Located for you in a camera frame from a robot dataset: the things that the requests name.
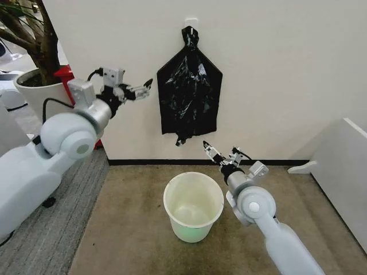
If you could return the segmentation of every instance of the white wall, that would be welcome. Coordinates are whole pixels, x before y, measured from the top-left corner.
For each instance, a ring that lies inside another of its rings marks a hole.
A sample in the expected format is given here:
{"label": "white wall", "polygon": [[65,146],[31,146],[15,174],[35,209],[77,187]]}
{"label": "white wall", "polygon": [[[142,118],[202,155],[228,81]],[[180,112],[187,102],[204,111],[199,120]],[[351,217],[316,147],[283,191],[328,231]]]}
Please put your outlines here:
{"label": "white wall", "polygon": [[104,65],[142,84],[182,48],[193,15],[200,49],[224,74],[217,132],[182,147],[162,136],[154,78],[151,96],[105,130],[110,159],[205,159],[203,139],[255,159],[308,159],[332,121],[367,119],[367,1],[44,2],[76,77]]}

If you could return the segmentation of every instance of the red object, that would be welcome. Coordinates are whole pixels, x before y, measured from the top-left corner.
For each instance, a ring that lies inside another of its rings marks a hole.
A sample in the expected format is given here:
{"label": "red object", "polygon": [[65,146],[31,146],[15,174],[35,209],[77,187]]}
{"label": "red object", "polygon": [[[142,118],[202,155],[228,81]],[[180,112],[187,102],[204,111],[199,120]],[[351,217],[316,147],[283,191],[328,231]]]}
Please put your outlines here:
{"label": "red object", "polygon": [[61,78],[61,81],[63,82],[64,88],[68,94],[68,97],[70,98],[70,101],[73,105],[75,105],[75,101],[73,99],[73,96],[70,93],[69,87],[68,87],[68,81],[71,79],[74,79],[74,74],[71,71],[71,68],[69,65],[61,67],[60,70],[58,70],[56,73],[53,74],[54,76],[57,76]]}
{"label": "red object", "polygon": [[103,144],[100,139],[97,141],[96,145],[94,145],[94,150],[98,148],[103,148]]}

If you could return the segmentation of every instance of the white plant pot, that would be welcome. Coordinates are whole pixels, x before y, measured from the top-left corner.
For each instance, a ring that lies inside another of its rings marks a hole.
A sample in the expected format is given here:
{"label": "white plant pot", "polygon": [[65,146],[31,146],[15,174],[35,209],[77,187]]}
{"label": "white plant pot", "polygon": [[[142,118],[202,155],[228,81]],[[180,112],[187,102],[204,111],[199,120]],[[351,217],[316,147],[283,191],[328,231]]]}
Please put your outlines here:
{"label": "white plant pot", "polygon": [[[25,100],[28,102],[29,106],[34,110],[37,117],[42,121],[42,108],[44,100],[48,97],[58,99],[67,104],[71,104],[70,99],[65,91],[62,83],[43,86],[43,87],[26,87],[22,86],[24,81],[30,79],[31,77],[38,74],[38,69],[26,72],[16,79],[14,79],[14,85],[20,91]],[[70,112],[71,109],[63,106],[54,101],[49,101],[46,108],[46,118],[50,118],[58,113]]]}

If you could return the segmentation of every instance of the baseboard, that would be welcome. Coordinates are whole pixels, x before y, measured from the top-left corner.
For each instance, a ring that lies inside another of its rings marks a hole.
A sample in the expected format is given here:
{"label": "baseboard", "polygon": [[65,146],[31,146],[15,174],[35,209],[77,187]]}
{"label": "baseboard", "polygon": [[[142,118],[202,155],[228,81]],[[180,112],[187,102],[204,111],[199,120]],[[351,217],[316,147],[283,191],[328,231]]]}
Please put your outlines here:
{"label": "baseboard", "polygon": [[[257,160],[242,160],[242,165],[253,165]],[[259,159],[269,166],[300,166],[308,160],[303,159]],[[108,164],[117,165],[215,165],[209,159],[109,159]]]}

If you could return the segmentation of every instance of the gray carpet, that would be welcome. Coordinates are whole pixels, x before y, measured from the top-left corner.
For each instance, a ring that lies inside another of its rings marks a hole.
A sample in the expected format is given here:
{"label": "gray carpet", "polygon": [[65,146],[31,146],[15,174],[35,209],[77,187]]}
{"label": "gray carpet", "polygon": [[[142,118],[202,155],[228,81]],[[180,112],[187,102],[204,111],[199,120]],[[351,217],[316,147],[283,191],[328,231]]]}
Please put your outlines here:
{"label": "gray carpet", "polygon": [[0,274],[67,274],[107,171],[102,149],[72,166],[56,204],[39,207],[0,247]]}

